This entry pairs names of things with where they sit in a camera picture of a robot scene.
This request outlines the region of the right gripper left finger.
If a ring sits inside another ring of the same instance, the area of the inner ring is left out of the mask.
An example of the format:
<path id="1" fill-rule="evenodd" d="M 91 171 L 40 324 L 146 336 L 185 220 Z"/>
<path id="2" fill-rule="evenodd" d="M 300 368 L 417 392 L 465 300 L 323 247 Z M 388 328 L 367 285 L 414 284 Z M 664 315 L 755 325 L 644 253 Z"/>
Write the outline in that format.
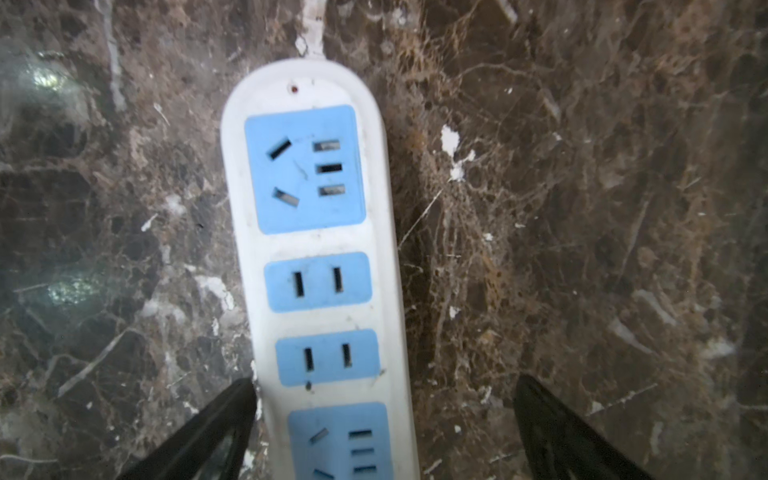
<path id="1" fill-rule="evenodd" d="M 237 479 L 255 423 L 257 391 L 251 378 L 234 381 L 205 408 L 126 472 L 121 479 L 193 479 L 229 438 L 219 477 Z"/>

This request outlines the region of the white blue power strip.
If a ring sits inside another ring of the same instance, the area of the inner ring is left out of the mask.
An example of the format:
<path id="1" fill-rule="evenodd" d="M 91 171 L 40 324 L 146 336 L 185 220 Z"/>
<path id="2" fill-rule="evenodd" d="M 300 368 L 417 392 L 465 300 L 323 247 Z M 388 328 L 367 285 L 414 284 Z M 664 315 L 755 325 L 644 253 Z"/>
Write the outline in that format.
<path id="1" fill-rule="evenodd" d="M 221 148 L 277 479 L 416 479 L 387 137 L 349 69 L 245 77 Z"/>

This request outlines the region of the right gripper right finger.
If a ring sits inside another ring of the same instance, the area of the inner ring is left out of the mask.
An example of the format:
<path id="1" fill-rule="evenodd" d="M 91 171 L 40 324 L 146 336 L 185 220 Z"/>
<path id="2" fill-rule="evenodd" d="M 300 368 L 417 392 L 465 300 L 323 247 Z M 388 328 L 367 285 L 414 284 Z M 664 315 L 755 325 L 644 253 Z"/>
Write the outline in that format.
<path id="1" fill-rule="evenodd" d="M 514 412 L 534 479 L 649 479 L 533 376 L 519 376 Z"/>

